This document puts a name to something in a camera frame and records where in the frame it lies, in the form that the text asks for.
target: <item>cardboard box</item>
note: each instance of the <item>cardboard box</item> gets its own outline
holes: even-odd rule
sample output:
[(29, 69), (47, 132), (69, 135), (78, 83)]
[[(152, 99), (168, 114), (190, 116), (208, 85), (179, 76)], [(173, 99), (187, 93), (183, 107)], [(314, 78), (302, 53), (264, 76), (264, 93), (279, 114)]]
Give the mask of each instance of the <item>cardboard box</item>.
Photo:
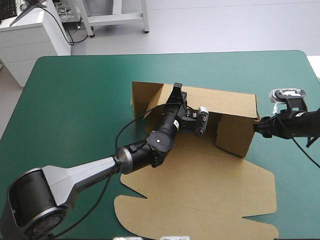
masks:
[[(135, 116), (166, 103), (172, 85), (132, 83)], [(191, 239), (269, 239), (278, 236), (269, 224), (243, 219), (274, 213), (274, 175), (245, 157), (259, 118), (254, 94), (183, 86), (193, 109), (209, 110), (204, 136), (178, 133), (162, 166), (146, 167), (121, 182), (147, 199), (119, 196), (115, 212), (129, 231), (151, 239), (191, 236)], [(147, 116), (154, 129), (161, 109)]]

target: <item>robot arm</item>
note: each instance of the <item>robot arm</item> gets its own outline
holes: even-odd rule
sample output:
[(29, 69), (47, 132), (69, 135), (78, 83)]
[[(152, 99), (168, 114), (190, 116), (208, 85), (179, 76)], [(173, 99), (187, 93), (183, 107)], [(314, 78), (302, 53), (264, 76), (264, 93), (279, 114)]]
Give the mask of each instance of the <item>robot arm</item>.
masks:
[(263, 117), (253, 126), (254, 131), (265, 138), (306, 137), (306, 146), (310, 147), (320, 137), (320, 108), (317, 111), (308, 111), (305, 96), (305, 91), (297, 88), (273, 90), (270, 93), (270, 100), (275, 103), (273, 113), (277, 113), (278, 104), (286, 104), (286, 109), (273, 117)]
[(144, 139), (121, 147), (117, 155), (71, 168), (45, 166), (25, 172), (7, 189), (0, 219), (3, 240), (46, 240), (49, 232), (73, 209), (82, 190), (110, 175), (129, 174), (145, 166), (160, 166), (178, 131), (205, 132), (209, 112), (187, 108), (187, 93), (175, 83), (157, 127)]

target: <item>white floor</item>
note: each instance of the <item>white floor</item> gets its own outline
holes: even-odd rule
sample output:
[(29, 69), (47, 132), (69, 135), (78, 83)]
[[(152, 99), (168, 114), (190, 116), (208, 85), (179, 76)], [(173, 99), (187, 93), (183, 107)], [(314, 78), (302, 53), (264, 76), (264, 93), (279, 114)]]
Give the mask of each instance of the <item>white floor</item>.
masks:
[[(108, 0), (87, 0), (92, 15), (110, 13)], [(148, 0), (150, 33), (142, 24), (100, 26), (73, 55), (301, 50), (320, 56), (320, 0)], [(139, 11), (123, 0), (122, 11)], [(74, 41), (86, 35), (71, 31)], [(311, 57), (320, 77), (320, 57)], [(0, 137), (22, 89), (0, 71)]]

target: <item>wire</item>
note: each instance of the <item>wire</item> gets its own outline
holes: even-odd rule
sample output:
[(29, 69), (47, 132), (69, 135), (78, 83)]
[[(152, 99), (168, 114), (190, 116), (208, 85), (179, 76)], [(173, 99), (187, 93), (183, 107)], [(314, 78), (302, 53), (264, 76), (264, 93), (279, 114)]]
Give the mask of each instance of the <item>wire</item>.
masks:
[(76, 221), (74, 224), (72, 224), (72, 225), (71, 225), (70, 227), (68, 227), (66, 230), (64, 230), (64, 231), (56, 234), (53, 238), (49, 238), (49, 239), (47, 239), (47, 240), (56, 239), (56, 238), (60, 237), (61, 235), (69, 232), (69, 231), (72, 230), (74, 227), (76, 227), (79, 223), (81, 223), (81, 222), (98, 206), (98, 204), (100, 203), (102, 197), (104, 196), (104, 194), (105, 194), (105, 192), (106, 192), (106, 190), (107, 190), (107, 187), (108, 187), (108, 185), (109, 185), (111, 176), (113, 175), (113, 173), (114, 173), (114, 171), (115, 171), (115, 169), (116, 169), (116, 166), (117, 166), (117, 164), (115, 163), (114, 166), (112, 167), (112, 170), (111, 170), (110, 175), (108, 176), (108, 178), (107, 178), (107, 180), (106, 180), (106, 182), (105, 182), (105, 185), (104, 185), (104, 187), (103, 187), (103, 189), (102, 189), (102, 191), (101, 191), (101, 193), (100, 193), (100, 196), (99, 196), (99, 198), (97, 199), (97, 201), (95, 202), (95, 204), (94, 204), (78, 221)]
[(87, 34), (84, 39), (82, 39), (82, 40), (80, 40), (80, 41), (74, 41), (73, 38), (72, 38), (72, 36), (71, 36), (71, 34), (70, 34), (70, 32), (69, 32), (69, 29), (68, 29), (68, 28), (66, 28), (66, 31), (67, 31), (67, 33), (68, 33), (69, 36), (70, 36), (70, 39), (71, 39), (71, 43), (72, 43), (72, 44), (81, 43), (81, 42), (83, 42), (84, 40), (86, 40), (86, 39), (89, 37), (89, 35)]
[(75, 42), (74, 42), (73, 40), (72, 40), (72, 41), (69, 41), (69, 40), (67, 39), (64, 31), (62, 30), (62, 28), (61, 28), (58, 20), (55, 18), (55, 16), (53, 16), (53, 14), (52, 14), (51, 12), (49, 12), (47, 9), (45, 9), (45, 8), (42, 7), (42, 6), (39, 6), (39, 5), (37, 5), (37, 4), (34, 4), (31, 0), (26, 0), (26, 1), (27, 1), (28, 3), (30, 3), (31, 5), (34, 5), (35, 7), (44, 10), (45, 12), (47, 12), (48, 14), (50, 14), (51, 17), (53, 17), (54, 21), (55, 21), (56, 24), (58, 25), (58, 27), (59, 27), (62, 35), (63, 35), (65, 41), (66, 41), (70, 46), (73, 46), (73, 45), (75, 45), (75, 44), (77, 44), (77, 43), (81, 43), (81, 42), (83, 42), (84, 40), (86, 40), (86, 39), (88, 38), (88, 35), (86, 35), (86, 37), (85, 37), (84, 39), (80, 40), (80, 41), (75, 41)]
[(115, 138), (115, 155), (118, 158), (118, 138), (119, 136), (122, 134), (122, 132), (129, 127), (131, 124), (133, 124), (135, 121), (137, 121), (138, 119), (142, 118), (144, 115), (152, 112), (153, 110), (155, 110), (156, 108), (159, 107), (163, 107), (163, 106), (168, 106), (168, 105), (178, 105), (178, 106), (185, 106), (186, 108), (192, 109), (192, 107), (186, 105), (186, 104), (182, 104), (182, 103), (174, 103), (174, 102), (170, 102), (170, 103), (164, 103), (164, 104), (160, 104), (157, 105), (155, 107), (150, 108), (149, 110), (145, 111), (144, 113), (142, 113), (140, 116), (136, 117), (135, 119), (133, 119), (132, 121), (130, 121), (128, 124), (126, 124), (118, 133), (118, 135)]
[(73, 13), (67, 1), (64, 2), (64, 4), (61, 1), (55, 2), (54, 7), (62, 23), (66, 23), (70, 18), (72, 18)]
[(293, 134), (287, 129), (287, 127), (284, 125), (284, 123), (281, 121), (279, 115), (276, 113), (276, 117), (278, 118), (279, 123), (282, 125), (284, 130), (289, 134), (290, 138), (293, 140), (293, 142), (297, 145), (297, 147), (307, 156), (308, 159), (310, 159), (311, 162), (313, 162), (319, 169), (320, 165), (315, 160), (312, 159), (312, 157), (309, 156), (309, 154), (300, 146), (300, 144), (295, 140)]

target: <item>green tabletop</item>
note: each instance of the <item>green tabletop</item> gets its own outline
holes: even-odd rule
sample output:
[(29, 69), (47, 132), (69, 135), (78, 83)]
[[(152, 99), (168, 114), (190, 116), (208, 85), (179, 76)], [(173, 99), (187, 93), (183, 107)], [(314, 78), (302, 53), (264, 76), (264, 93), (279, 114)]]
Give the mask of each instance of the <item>green tabletop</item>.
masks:
[[(257, 95), (261, 116), (271, 116), (269, 92), (303, 88), (310, 111), (320, 107), (320, 86), (301, 51), (40, 58), (0, 141), (0, 208), (6, 187), (27, 169), (70, 167), (114, 154), (118, 131), (133, 118), (131, 82), (158, 82)], [(136, 140), (134, 126), (120, 143)], [(302, 145), (306, 139), (299, 139)], [(319, 160), (320, 141), (308, 150)], [(246, 159), (275, 175), (277, 212), (251, 217), (271, 223), (281, 238), (320, 238), (320, 171), (291, 140), (256, 134)], [(80, 193), (60, 232), (96, 201), (103, 183)], [(118, 222), (114, 198), (137, 196), (112, 178), (97, 209), (65, 238), (130, 236)]]

